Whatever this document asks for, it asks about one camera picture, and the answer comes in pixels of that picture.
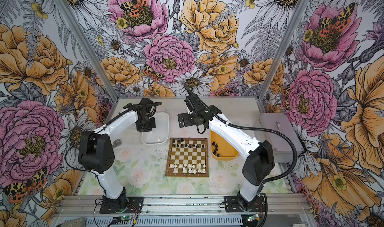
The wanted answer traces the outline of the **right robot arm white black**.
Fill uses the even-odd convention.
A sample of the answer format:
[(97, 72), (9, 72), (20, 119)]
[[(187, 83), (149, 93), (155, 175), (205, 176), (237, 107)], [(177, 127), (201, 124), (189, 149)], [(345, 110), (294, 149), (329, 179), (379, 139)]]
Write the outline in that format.
[(218, 134), (229, 143), (245, 160), (242, 168), (245, 182), (238, 193), (238, 204), (247, 212), (256, 198), (261, 195), (263, 180), (275, 167), (273, 148), (268, 141), (263, 143), (243, 132), (243, 127), (235, 127), (216, 106), (207, 106), (189, 88), (184, 100), (188, 112), (178, 115), (181, 128), (203, 126), (205, 130)]

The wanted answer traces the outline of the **aluminium frame rail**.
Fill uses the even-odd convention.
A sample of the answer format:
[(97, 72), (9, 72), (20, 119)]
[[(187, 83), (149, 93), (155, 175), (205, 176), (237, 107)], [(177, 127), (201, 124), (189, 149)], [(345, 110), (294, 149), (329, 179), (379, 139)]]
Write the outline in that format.
[[(227, 215), (220, 208), (224, 195), (146, 195), (140, 216)], [(124, 213), (100, 213), (96, 205), (100, 196), (69, 196), (59, 204), (55, 217), (122, 216)], [(302, 194), (268, 194), (269, 215), (309, 214), (310, 207)]]

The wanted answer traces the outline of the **wooden chess board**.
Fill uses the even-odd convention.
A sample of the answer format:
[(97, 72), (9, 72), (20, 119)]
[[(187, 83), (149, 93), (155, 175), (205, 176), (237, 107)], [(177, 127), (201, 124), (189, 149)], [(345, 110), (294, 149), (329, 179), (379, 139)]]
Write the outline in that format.
[(207, 138), (170, 138), (165, 176), (209, 177)]

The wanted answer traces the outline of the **white plastic bin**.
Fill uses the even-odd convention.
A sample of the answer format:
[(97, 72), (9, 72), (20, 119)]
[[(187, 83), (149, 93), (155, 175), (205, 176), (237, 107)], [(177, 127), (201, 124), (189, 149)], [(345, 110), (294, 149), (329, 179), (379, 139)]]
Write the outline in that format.
[(154, 119), (155, 127), (150, 132), (142, 133), (142, 143), (146, 146), (164, 145), (169, 139), (169, 115), (166, 112), (157, 112)]

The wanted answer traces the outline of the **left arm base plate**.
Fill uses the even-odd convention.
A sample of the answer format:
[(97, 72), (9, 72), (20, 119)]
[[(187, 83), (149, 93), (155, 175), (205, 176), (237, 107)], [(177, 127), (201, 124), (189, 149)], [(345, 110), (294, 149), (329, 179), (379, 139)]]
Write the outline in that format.
[(142, 212), (144, 197), (122, 197), (109, 199), (103, 197), (100, 214), (139, 214)]

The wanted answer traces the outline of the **green circuit board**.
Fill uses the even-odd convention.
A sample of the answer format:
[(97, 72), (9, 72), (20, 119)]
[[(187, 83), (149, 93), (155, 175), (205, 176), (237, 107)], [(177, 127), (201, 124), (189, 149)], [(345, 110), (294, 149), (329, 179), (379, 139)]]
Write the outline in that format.
[(134, 220), (137, 216), (136, 215), (125, 215), (125, 216), (122, 216), (121, 219), (124, 220), (124, 221), (129, 221), (129, 220)]

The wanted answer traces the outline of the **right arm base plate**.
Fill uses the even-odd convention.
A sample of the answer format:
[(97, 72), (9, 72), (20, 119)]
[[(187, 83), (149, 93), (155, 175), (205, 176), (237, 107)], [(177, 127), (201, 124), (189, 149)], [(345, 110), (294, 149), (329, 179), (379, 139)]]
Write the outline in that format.
[(224, 207), (227, 213), (265, 213), (268, 210), (267, 195), (261, 193), (251, 202), (246, 201), (242, 196), (224, 196)]

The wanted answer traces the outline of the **yellow plastic bin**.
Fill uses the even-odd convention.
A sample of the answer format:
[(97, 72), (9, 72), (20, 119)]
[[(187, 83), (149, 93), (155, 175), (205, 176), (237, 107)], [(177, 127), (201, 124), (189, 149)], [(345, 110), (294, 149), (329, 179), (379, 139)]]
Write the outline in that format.
[[(224, 138), (216, 134), (213, 131), (210, 131), (211, 138), (211, 152), (213, 158), (218, 161), (231, 161), (234, 160), (238, 155), (238, 151), (232, 147)], [(215, 142), (218, 145), (218, 151), (214, 153), (215, 146), (212, 143)]]

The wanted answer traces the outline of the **small grey metal bracket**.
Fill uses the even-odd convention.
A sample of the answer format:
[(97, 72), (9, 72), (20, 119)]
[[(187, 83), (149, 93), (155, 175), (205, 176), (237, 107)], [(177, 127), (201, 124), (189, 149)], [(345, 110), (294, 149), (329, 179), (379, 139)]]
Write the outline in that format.
[(113, 149), (114, 149), (114, 148), (116, 148), (116, 147), (119, 147), (121, 144), (122, 144), (121, 140), (120, 140), (120, 139), (117, 139), (117, 140), (115, 140), (115, 141), (112, 143), (112, 147), (113, 147)]

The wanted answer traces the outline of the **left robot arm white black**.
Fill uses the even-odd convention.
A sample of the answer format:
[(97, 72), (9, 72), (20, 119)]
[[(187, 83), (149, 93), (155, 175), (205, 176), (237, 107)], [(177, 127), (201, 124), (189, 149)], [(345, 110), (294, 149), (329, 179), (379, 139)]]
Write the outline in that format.
[(79, 140), (78, 162), (86, 172), (95, 175), (104, 190), (102, 210), (123, 213), (136, 207), (129, 205), (126, 189), (118, 180), (113, 168), (115, 153), (113, 141), (132, 125), (139, 133), (150, 132), (156, 128), (154, 115), (161, 102), (142, 98), (140, 103), (129, 103), (124, 110), (109, 122), (94, 131), (83, 131)]

